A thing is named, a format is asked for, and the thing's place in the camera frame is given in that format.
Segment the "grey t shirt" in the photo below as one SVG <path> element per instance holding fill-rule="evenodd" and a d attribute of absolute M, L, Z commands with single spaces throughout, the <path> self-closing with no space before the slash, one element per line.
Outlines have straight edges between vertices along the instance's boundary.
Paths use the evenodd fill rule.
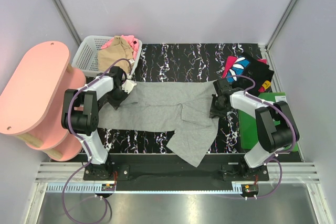
<path fill-rule="evenodd" d="M 167 143 L 178 157 L 198 167 L 218 132 L 218 119 L 209 115 L 213 82 L 139 82 L 114 109 L 99 111 L 100 128 L 167 132 Z"/>

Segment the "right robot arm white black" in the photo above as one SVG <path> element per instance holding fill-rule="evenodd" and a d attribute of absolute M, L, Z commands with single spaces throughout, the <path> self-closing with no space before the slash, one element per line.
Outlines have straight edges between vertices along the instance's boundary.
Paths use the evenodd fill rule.
<path fill-rule="evenodd" d="M 250 94 L 256 84 L 250 77 L 238 75 L 251 82 L 248 88 L 233 88 L 226 78 L 214 81 L 215 94 L 209 112 L 210 118 L 220 118 L 231 109 L 240 110 L 256 121 L 258 142 L 244 155 L 238 167 L 239 176 L 250 180 L 257 168 L 266 165 L 280 153 L 290 152 L 300 135 L 287 102 L 271 102 Z"/>

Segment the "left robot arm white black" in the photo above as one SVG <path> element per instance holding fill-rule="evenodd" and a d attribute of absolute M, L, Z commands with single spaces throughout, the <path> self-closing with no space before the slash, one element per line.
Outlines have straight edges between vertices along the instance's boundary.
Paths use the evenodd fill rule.
<path fill-rule="evenodd" d="M 107 163 L 108 152 L 97 131 L 98 101 L 105 96 L 108 103 L 117 109 L 135 85 L 135 82 L 127 78 L 124 70 L 114 66 L 107 73 L 98 74 L 89 84 L 65 91 L 61 126 L 80 142 L 88 156 L 88 162 L 97 165 L 95 174 L 103 180 L 113 175 L 113 167 Z"/>

